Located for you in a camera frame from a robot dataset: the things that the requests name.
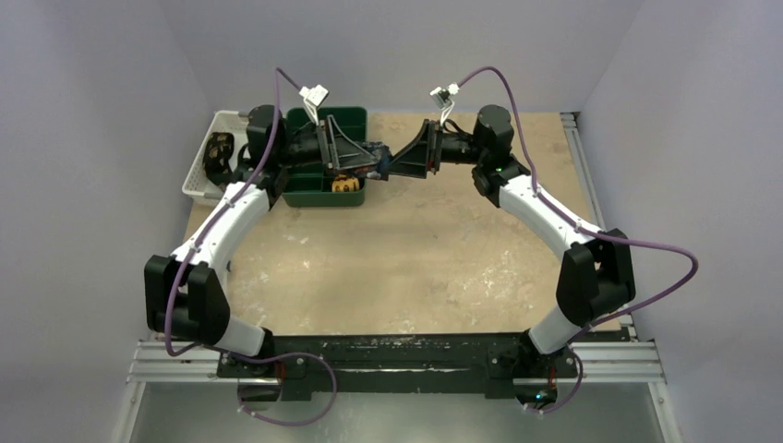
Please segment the navy floral tie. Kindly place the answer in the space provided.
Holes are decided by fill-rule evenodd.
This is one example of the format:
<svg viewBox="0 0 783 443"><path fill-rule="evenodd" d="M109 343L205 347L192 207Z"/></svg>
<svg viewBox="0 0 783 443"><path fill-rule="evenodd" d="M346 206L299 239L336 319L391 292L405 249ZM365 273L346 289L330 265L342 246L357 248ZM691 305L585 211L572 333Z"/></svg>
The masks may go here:
<svg viewBox="0 0 783 443"><path fill-rule="evenodd" d="M376 162L367 166L359 175L368 180L388 181L389 164L393 157L389 146L380 141L372 141L365 142L362 148L370 153Z"/></svg>

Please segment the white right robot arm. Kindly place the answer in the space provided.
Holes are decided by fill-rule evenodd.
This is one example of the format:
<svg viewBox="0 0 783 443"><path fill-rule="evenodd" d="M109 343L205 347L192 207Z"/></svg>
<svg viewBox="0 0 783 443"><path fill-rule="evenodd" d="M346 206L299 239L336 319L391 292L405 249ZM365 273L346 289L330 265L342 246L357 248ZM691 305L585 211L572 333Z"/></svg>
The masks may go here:
<svg viewBox="0 0 783 443"><path fill-rule="evenodd" d="M555 307L526 333L518 362L539 376L555 352L593 321L635 297L632 258L620 230L602 232L535 184L531 169L512 154L512 114L498 105L480 109L472 132L446 130L425 120L416 137L384 162L382 176L424 178L444 162L470 164L478 193L532 230L560 261Z"/></svg>

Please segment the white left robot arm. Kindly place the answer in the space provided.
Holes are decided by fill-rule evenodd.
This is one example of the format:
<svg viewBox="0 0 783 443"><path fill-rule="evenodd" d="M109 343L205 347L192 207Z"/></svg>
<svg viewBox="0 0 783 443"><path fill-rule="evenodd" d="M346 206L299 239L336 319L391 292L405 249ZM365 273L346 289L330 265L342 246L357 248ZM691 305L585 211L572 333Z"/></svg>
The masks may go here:
<svg viewBox="0 0 783 443"><path fill-rule="evenodd" d="M244 126L231 129L228 111L213 118L197 161L223 164L225 189L210 216L172 254L151 257L144 267L146 317L163 335L166 351L177 356L198 345L239 355L252 377L267 376L275 352L265 346L269 332L231 311L228 265L250 229L283 194L288 172L277 166L276 151L297 129L312 124L294 108L282 115L271 105L253 109Z"/></svg>

